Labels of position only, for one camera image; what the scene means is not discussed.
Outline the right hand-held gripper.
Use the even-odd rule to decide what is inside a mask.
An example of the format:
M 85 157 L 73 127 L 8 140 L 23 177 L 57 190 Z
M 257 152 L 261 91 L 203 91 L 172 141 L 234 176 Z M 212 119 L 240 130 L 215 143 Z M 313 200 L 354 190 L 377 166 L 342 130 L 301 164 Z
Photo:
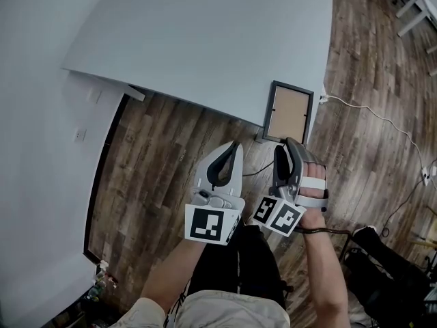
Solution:
M 290 236 L 307 209 L 294 203 L 284 185 L 300 184 L 306 157 L 306 148 L 291 137 L 282 146 L 276 146 L 272 186 L 268 195 L 261 195 L 257 199 L 251 215 L 252 224 L 268 228 L 282 236 Z

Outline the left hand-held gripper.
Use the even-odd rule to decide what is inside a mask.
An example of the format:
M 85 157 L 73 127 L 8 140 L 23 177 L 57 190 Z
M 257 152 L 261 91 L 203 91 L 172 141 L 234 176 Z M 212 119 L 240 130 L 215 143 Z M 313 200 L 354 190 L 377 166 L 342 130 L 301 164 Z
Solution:
M 200 161 L 191 202 L 185 205 L 184 238 L 227 245 L 240 221 L 243 148 L 237 141 L 219 146 Z

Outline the person's right hand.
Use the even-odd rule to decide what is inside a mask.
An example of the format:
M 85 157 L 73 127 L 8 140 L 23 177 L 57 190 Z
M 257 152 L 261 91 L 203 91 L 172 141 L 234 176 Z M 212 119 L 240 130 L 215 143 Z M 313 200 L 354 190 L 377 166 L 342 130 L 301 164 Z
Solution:
M 326 179 L 326 168 L 318 163 L 303 163 L 303 176 Z M 305 197 L 312 197 L 315 199 L 322 199 L 324 192 L 321 189 L 301 188 L 300 195 Z M 326 222 L 324 218 L 324 212 L 321 208 L 307 208 L 307 211 L 300 219 L 300 227 L 306 229 L 325 228 Z

